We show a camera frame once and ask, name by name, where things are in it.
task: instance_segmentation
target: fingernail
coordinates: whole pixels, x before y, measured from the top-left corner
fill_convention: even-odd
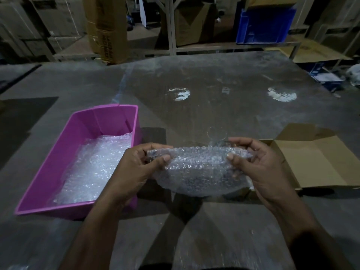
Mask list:
[[[171,159],[171,156],[168,154],[165,154],[165,155],[163,155],[162,158],[165,160],[165,162],[168,162]]]
[[[232,153],[227,154],[227,159],[233,160],[233,158],[234,158],[234,154],[232,154]]]

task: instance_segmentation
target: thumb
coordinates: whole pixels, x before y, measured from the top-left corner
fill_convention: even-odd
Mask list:
[[[234,167],[240,169],[245,174],[249,175],[249,173],[251,173],[252,164],[246,158],[240,157],[233,153],[229,153],[227,155],[227,159]]]
[[[171,157],[168,154],[159,156],[152,160],[149,164],[144,165],[146,168],[146,172],[148,175],[152,174],[153,172],[165,167],[167,163],[170,161]]]

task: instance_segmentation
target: bubble-wrapped item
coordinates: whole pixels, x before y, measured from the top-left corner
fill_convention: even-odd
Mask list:
[[[233,153],[250,158],[247,150],[232,147],[191,147],[155,149],[147,152],[149,160],[169,154],[171,160],[154,174],[158,184],[180,194],[204,197],[222,195],[248,186],[246,176],[234,170],[227,160]]]
[[[98,198],[112,176],[126,149],[131,146],[131,133],[100,136],[88,140],[79,149],[75,161],[64,173],[63,188],[54,203],[70,204]]]

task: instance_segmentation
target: pink bin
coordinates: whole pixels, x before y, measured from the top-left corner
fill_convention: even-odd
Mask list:
[[[76,220],[88,215],[95,201],[53,205],[52,199],[64,182],[62,174],[74,160],[86,139],[101,135],[124,135],[132,132],[131,147],[141,143],[136,105],[109,104],[75,112],[65,125],[35,178],[20,200],[16,215],[42,214]],[[135,196],[125,210],[137,205]]]

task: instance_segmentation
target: forearm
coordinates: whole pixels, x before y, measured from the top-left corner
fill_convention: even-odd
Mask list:
[[[296,195],[273,212],[297,270],[353,269],[335,240]]]
[[[122,208],[121,204],[100,196],[59,270],[109,269]]]

